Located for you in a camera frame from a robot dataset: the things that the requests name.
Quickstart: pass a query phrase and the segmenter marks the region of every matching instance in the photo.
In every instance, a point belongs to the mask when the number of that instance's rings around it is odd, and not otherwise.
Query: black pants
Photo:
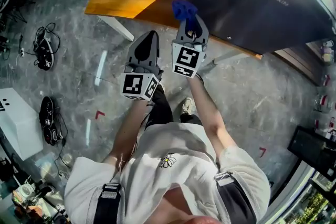
[[[149,115],[146,128],[154,124],[166,124],[173,122],[173,113],[164,95],[161,85],[156,87],[152,101],[154,107]],[[200,119],[196,115],[182,114],[180,120],[183,123],[194,123],[202,125]]]

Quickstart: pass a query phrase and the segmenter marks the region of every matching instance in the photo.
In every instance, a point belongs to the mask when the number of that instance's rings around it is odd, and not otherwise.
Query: red tape marker
[[[261,154],[261,156],[260,156],[260,158],[261,157],[263,157],[263,155],[265,154],[265,152],[266,152],[266,149],[265,148],[263,148],[263,147],[259,147],[259,149],[263,152],[262,154]]]
[[[99,111],[99,110],[97,110],[97,112],[96,112],[96,120],[98,119],[98,116],[99,115],[103,115],[103,116],[105,116],[105,113],[104,112],[101,112],[101,111]]]

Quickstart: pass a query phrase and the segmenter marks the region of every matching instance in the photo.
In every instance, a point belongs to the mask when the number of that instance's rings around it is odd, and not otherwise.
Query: white cabinet
[[[25,160],[43,149],[38,114],[13,89],[0,89],[0,127],[15,152]]]

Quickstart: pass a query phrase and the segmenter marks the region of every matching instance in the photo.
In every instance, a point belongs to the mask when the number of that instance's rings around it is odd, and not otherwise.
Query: white t-shirt
[[[140,224],[148,219],[169,189],[180,186],[193,215],[211,216],[229,224],[214,178],[219,173],[231,172],[259,221],[270,197],[265,174],[239,147],[222,151],[219,168],[215,159],[202,126],[188,123],[150,126],[139,138],[138,148],[121,173],[112,165],[78,158],[65,190],[66,210],[73,223],[89,223],[93,193],[105,183],[119,182],[124,210],[118,210],[118,220]]]

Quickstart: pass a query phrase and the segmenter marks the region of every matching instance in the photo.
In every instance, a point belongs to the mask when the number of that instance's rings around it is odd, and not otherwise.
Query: white box
[[[150,73],[122,73],[120,94],[133,100],[148,100],[159,84],[159,80]]]
[[[43,149],[38,114],[13,88],[0,89],[0,127],[23,161]]]
[[[172,43],[173,73],[193,78],[205,57],[205,52]]]

